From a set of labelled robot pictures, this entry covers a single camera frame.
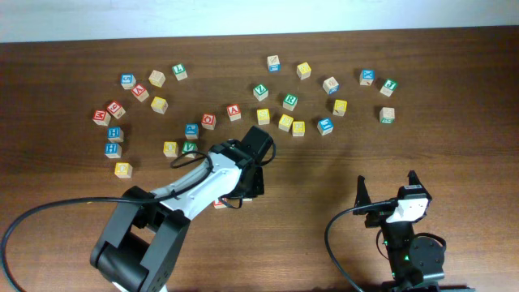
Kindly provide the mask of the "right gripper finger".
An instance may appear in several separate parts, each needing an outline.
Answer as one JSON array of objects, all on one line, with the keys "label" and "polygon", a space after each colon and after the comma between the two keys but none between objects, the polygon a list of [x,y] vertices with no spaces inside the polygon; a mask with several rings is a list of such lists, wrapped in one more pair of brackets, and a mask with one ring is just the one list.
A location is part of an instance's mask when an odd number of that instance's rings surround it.
[{"label": "right gripper finger", "polygon": [[357,178],[357,193],[355,197],[354,206],[363,207],[368,204],[371,204],[371,198],[368,195],[368,191],[365,184],[365,178],[362,175],[359,175]]},{"label": "right gripper finger", "polygon": [[407,175],[409,182],[407,184],[408,187],[421,187],[422,184],[418,178],[418,175],[414,170],[410,170]]}]

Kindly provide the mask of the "red I block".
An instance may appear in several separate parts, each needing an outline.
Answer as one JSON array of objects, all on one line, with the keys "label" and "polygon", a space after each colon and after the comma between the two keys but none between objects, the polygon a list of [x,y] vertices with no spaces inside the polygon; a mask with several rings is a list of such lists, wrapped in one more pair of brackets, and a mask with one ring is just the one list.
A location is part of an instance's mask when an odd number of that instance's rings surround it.
[{"label": "red I block", "polygon": [[226,201],[225,200],[215,200],[213,202],[213,207],[216,208],[216,209],[219,209],[219,208],[226,208]]}]

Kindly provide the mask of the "green R block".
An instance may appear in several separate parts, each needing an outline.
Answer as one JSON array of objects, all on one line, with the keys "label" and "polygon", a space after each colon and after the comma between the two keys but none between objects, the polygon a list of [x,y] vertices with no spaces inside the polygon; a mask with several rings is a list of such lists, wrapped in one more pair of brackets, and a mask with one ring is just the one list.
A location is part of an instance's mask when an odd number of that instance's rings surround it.
[{"label": "green R block", "polygon": [[283,108],[293,111],[298,103],[298,97],[292,94],[287,94],[283,99]]}]

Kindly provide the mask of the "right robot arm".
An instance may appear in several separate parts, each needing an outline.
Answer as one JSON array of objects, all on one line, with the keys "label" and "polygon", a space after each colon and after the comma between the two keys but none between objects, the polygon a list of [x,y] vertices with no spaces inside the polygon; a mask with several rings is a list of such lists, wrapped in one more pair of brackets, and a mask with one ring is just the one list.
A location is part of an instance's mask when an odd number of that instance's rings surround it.
[{"label": "right robot arm", "polygon": [[427,215],[432,197],[413,170],[408,178],[395,198],[373,203],[365,178],[358,176],[354,214],[364,215],[365,226],[378,228],[384,238],[392,272],[392,280],[381,286],[384,291],[437,291],[447,244],[434,234],[414,232],[413,224]]}]

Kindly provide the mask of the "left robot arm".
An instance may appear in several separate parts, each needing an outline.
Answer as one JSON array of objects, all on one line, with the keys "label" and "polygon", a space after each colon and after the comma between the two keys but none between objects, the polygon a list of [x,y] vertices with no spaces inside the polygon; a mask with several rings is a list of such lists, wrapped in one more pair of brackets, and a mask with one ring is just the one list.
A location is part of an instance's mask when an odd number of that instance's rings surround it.
[{"label": "left robot arm", "polygon": [[275,144],[253,126],[242,140],[194,151],[198,166],[171,184],[147,192],[128,189],[90,255],[90,264],[121,291],[166,289],[191,221],[215,201],[264,193],[265,155]]}]

